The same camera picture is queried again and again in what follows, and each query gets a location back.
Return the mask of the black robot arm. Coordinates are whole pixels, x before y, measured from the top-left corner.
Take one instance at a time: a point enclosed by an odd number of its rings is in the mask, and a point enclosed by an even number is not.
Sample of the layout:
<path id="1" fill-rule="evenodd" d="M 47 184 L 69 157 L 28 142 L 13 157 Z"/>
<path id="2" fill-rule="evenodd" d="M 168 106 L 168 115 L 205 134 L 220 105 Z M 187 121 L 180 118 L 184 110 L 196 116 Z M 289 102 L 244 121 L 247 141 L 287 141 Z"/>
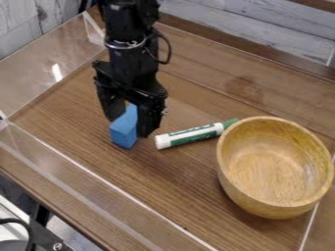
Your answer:
<path id="1" fill-rule="evenodd" d="M 93 61 L 95 85 L 105 118 L 115 121 L 128 103 L 137 107 L 137 135 L 148 136 L 163 119 L 168 91 L 157 80 L 161 59 L 159 41 L 167 37 L 156 30 L 159 0 L 97 0 L 104 21 L 105 61 Z"/>

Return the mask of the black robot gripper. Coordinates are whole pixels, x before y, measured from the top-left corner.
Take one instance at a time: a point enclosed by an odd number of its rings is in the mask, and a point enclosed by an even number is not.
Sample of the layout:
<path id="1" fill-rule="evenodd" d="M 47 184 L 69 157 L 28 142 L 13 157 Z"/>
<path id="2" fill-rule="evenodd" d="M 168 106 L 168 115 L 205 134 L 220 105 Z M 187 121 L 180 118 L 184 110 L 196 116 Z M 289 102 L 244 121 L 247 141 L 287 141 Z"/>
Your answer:
<path id="1" fill-rule="evenodd" d="M 137 135 L 148 137 L 160 127 L 168 92 L 157 80 L 159 43 L 107 42 L 107 61 L 95 61 L 95 84 L 105 118 L 113 122 L 125 112 L 125 101 L 137 106 Z"/>

